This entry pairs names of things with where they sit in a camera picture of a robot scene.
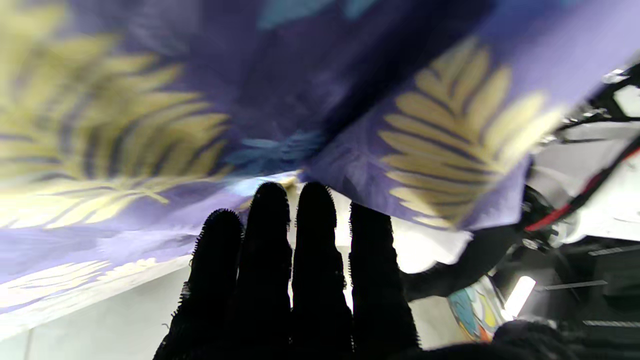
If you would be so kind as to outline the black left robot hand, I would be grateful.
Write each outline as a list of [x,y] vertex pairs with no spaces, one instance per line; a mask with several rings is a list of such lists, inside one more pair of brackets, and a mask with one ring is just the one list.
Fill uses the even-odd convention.
[[405,299],[413,302],[428,297],[448,297],[475,284],[522,243],[519,225],[483,228],[473,232],[471,241],[454,264],[437,263],[418,273],[401,273]]

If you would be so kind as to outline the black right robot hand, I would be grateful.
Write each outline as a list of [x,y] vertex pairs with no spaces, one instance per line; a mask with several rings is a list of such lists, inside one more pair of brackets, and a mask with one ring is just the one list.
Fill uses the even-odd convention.
[[389,216],[350,207],[352,307],[338,224],[326,186],[301,191],[295,246],[290,205],[276,182],[258,187],[247,224],[230,209],[206,219],[156,360],[574,360],[551,326],[501,325],[489,342],[419,344],[403,294]]

